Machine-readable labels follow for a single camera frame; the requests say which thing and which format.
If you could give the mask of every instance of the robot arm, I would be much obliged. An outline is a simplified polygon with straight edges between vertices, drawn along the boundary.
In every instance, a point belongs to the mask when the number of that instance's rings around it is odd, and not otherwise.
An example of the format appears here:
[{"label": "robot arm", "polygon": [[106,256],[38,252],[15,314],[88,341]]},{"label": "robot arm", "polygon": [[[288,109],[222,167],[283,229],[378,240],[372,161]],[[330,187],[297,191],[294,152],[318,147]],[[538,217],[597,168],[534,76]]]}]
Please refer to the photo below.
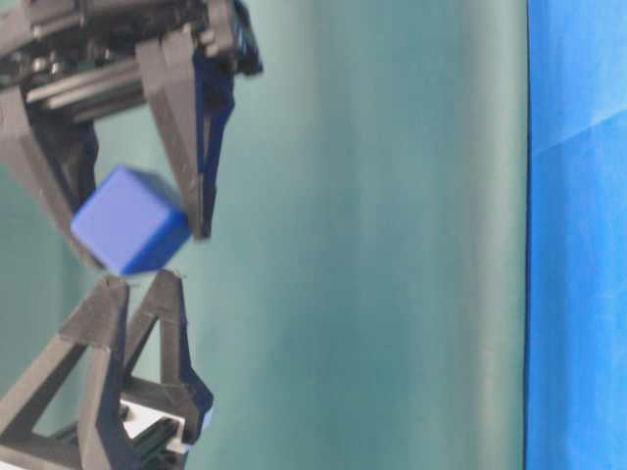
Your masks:
[{"label": "robot arm", "polygon": [[[0,18],[0,160],[86,263],[72,219],[95,190],[94,121],[148,104],[194,238],[211,235],[237,74],[263,69],[239,0],[23,0]],[[0,469],[175,470],[214,398],[191,365],[180,279],[161,271],[126,328],[128,286],[108,277],[0,399]],[[157,323],[162,380],[132,370]],[[91,350],[77,423],[33,433]]]}]

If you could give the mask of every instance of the green fabric backdrop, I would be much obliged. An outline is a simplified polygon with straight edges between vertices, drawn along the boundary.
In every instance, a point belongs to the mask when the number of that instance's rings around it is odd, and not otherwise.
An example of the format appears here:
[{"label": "green fabric backdrop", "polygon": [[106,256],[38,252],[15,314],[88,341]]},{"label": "green fabric backdrop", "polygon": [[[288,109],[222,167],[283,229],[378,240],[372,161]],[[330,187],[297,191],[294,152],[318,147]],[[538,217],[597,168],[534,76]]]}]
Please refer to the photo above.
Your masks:
[{"label": "green fabric backdrop", "polygon": [[[171,264],[217,395],[190,468],[521,468],[525,2],[249,3],[266,73],[239,83],[214,240]],[[168,173],[146,110],[99,131],[99,177]],[[5,391],[99,274],[0,178]]]}]

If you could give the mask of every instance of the triangular gripper frame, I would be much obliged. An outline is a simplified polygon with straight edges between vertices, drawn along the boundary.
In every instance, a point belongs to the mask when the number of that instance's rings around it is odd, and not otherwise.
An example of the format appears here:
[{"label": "triangular gripper frame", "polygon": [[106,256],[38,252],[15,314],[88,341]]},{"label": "triangular gripper frame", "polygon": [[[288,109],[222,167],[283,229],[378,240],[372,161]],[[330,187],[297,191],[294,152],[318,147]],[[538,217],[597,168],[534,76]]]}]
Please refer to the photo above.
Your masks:
[{"label": "triangular gripper frame", "polygon": [[[213,396],[191,368],[180,279],[167,271],[157,275],[126,334],[128,295],[122,279],[101,281],[0,400],[0,462],[33,470],[152,468],[155,460],[146,459],[139,439],[132,441],[123,428],[121,400],[184,419],[182,442],[196,442]],[[160,320],[163,384],[155,384],[131,372]],[[87,349],[91,357],[78,422],[55,437],[34,434]],[[178,463],[169,468],[183,468],[184,455],[173,458]]]}]

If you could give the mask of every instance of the blue fabric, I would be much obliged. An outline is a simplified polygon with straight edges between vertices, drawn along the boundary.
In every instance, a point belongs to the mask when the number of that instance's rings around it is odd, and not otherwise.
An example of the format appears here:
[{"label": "blue fabric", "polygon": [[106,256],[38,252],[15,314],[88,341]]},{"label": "blue fabric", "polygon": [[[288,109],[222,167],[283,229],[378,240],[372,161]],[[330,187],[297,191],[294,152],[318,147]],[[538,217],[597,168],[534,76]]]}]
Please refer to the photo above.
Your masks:
[{"label": "blue fabric", "polygon": [[627,3],[529,6],[527,469],[625,469]]},{"label": "blue fabric", "polygon": [[118,166],[72,221],[72,233],[118,275],[161,269],[190,237],[158,176]]}]

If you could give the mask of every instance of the blue cube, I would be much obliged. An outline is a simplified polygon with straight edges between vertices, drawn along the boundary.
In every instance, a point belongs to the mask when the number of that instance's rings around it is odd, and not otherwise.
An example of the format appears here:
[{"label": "blue cube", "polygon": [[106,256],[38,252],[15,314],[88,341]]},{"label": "blue cube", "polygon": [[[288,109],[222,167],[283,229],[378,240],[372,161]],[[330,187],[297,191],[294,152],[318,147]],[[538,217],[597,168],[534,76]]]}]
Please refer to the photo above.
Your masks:
[{"label": "blue cube", "polygon": [[163,268],[191,230],[175,192],[158,175],[118,166],[80,208],[72,233],[124,276]]}]

